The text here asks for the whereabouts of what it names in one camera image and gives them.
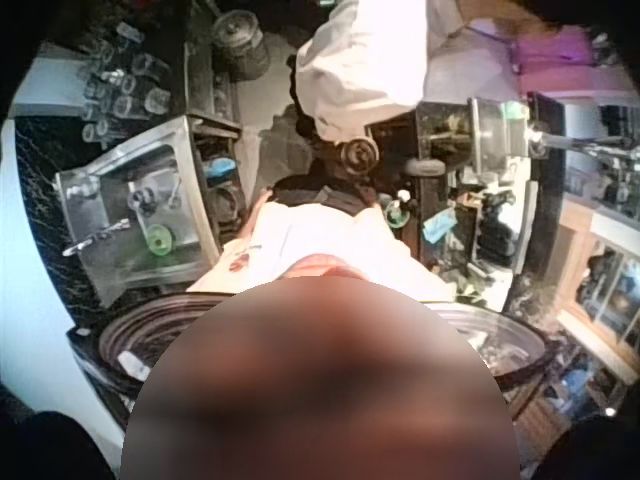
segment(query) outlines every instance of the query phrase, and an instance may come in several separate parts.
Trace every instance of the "stainless steel sink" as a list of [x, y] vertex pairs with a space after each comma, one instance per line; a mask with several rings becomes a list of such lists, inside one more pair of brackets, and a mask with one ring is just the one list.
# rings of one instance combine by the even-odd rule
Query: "stainless steel sink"
[[[127, 288], [199, 278], [219, 257], [188, 141], [186, 117], [129, 140], [90, 165], [56, 176], [73, 242], [128, 219], [79, 253], [102, 304]], [[158, 256], [149, 228], [166, 227], [173, 249]]]

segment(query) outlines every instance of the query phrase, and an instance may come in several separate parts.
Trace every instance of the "white chef coat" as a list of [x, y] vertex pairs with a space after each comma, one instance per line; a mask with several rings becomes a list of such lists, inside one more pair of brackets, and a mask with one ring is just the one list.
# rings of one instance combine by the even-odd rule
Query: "white chef coat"
[[342, 0], [297, 56], [296, 93], [319, 136], [347, 142], [415, 108], [428, 52], [463, 25], [456, 0]]
[[261, 208], [251, 238], [227, 243], [216, 266], [189, 291], [239, 293], [279, 278], [313, 254], [338, 257], [371, 282], [415, 300], [453, 300], [452, 289], [394, 238], [379, 208], [352, 217], [319, 204], [275, 202]]

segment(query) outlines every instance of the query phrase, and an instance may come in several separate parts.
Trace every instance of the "floor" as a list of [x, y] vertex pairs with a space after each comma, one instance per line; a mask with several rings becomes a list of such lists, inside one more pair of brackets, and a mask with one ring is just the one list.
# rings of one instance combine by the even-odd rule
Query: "floor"
[[[265, 33], [271, 57], [261, 78], [238, 84], [243, 138], [237, 146], [240, 176], [251, 201], [260, 189], [294, 174], [307, 173], [313, 151], [295, 131], [287, 59], [310, 34], [299, 27]], [[518, 98], [508, 48], [488, 36], [463, 30], [430, 59], [425, 100], [465, 104], [470, 96], [494, 100]]]
[[240, 177], [251, 201], [260, 189], [295, 174], [307, 173], [312, 149], [296, 132], [296, 112], [289, 94], [287, 59], [296, 49], [282, 36], [265, 34], [269, 71], [258, 80], [238, 84], [242, 140], [236, 146]]

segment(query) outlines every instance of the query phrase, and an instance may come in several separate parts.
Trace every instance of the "wooden cabinet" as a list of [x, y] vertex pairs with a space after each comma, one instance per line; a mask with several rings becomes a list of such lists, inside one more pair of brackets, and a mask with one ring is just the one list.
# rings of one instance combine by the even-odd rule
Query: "wooden cabinet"
[[617, 357], [637, 375], [640, 224], [567, 196], [546, 281], [557, 285], [556, 316], [577, 319], [608, 347], [611, 358]]

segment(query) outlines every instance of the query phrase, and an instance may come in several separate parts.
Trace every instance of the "faucet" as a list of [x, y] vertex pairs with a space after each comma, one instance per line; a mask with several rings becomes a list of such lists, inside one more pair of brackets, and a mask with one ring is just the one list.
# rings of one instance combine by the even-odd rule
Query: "faucet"
[[98, 230], [97, 232], [91, 233], [87, 235], [83, 240], [71, 245], [69, 248], [65, 249], [62, 252], [63, 257], [70, 257], [77, 253], [80, 253], [82, 250], [87, 248], [90, 245], [93, 245], [96, 241], [106, 240], [111, 238], [111, 235], [114, 232], [118, 232], [121, 230], [128, 230], [131, 228], [131, 222], [128, 218], [123, 218], [119, 222], [114, 223], [113, 225], [109, 225], [102, 230]]

